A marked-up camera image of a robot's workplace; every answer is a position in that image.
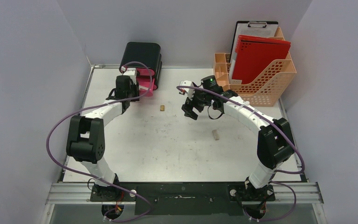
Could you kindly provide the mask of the black pink drawer unit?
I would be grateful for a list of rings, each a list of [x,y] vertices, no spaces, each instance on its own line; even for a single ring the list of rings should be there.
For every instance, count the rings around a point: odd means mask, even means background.
[[[137,69],[140,94],[153,96],[162,69],[161,46],[153,42],[128,42],[120,63],[122,66]]]

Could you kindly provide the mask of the orange plastic file organizer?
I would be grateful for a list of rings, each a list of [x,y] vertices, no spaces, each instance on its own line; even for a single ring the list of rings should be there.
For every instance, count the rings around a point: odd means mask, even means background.
[[[285,40],[280,27],[270,38]],[[236,92],[252,106],[273,106],[297,73],[291,55],[288,53],[285,59],[273,60],[253,82],[232,84],[229,79],[232,61],[230,62],[229,59],[230,53],[214,54],[213,70],[217,84],[225,91]]]

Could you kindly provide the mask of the thick red binder folder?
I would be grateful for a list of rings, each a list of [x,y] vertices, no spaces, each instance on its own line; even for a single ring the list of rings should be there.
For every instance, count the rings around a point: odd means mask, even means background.
[[[249,84],[273,61],[285,59],[291,42],[273,38],[239,35],[229,79],[232,84]]]

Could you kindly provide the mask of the black clipboard with paper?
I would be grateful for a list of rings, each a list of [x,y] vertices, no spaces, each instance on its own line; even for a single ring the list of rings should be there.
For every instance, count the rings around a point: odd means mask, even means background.
[[[277,21],[237,21],[234,27],[234,35],[230,52],[231,62],[234,58],[235,46],[239,35],[249,35],[257,37],[273,37],[278,28]]]

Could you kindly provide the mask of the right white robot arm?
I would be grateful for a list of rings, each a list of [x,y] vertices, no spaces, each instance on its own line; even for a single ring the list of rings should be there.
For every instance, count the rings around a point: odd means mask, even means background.
[[[264,115],[236,92],[224,91],[215,76],[202,79],[201,87],[188,80],[181,81],[177,89],[179,94],[186,96],[181,107],[186,117],[196,120],[197,113],[205,107],[212,108],[236,119],[257,136],[258,162],[245,180],[242,197],[250,201],[269,200],[273,194],[270,182],[280,166],[294,154],[288,121]]]

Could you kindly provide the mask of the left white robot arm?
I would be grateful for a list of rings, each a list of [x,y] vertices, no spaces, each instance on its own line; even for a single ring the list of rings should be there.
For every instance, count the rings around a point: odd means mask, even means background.
[[[131,101],[137,101],[139,86],[135,75],[120,75],[101,107],[70,119],[66,152],[80,162],[93,176],[94,191],[109,201],[121,196],[119,179],[104,158],[104,127],[114,118],[123,114]]]

